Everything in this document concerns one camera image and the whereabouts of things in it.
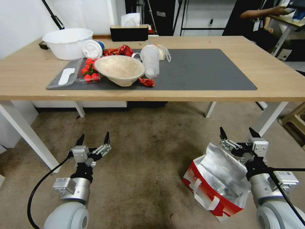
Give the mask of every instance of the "person's hand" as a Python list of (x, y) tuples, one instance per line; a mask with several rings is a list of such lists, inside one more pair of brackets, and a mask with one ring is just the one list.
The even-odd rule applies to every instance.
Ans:
[(268, 31), (269, 33), (273, 33), (273, 28), (264, 27), (264, 30)]
[(282, 6), (276, 6), (271, 8), (270, 14), (275, 15), (275, 16), (280, 16), (280, 15), (286, 15), (288, 12), (285, 11), (285, 8)]

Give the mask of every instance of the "clear plastic cup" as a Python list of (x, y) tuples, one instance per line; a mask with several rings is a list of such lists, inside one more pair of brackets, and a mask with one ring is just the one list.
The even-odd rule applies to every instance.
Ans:
[(147, 78), (157, 78), (159, 75), (159, 50), (154, 45), (147, 45), (142, 48), (140, 58), (145, 67)]

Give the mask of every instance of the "black tissue box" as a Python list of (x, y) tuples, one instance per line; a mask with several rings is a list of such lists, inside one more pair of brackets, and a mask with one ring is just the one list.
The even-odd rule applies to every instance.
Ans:
[(122, 27), (112, 25), (110, 27), (112, 41), (146, 41), (148, 40), (148, 25)]

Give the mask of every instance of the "crumpled red wrapper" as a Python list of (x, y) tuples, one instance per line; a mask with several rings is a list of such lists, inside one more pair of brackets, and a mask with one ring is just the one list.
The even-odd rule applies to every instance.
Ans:
[(128, 45), (123, 45), (118, 49), (109, 48), (103, 51), (103, 56), (112, 56), (112, 55), (124, 55), (124, 56), (132, 56), (133, 51)]
[(103, 51), (103, 56), (119, 55), (119, 49), (107, 49)]
[(128, 45), (123, 45), (122, 47), (120, 47), (119, 52), (121, 55), (124, 55), (124, 56), (131, 57), (133, 55), (133, 51)]
[(138, 78), (138, 81), (140, 82), (140, 84), (147, 86), (147, 87), (154, 87), (156, 85), (156, 83), (153, 79)]

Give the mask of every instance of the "tissue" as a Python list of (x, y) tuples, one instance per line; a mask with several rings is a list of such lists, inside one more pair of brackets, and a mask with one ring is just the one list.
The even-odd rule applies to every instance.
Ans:
[(140, 13), (130, 13), (121, 17), (121, 26), (139, 26)]

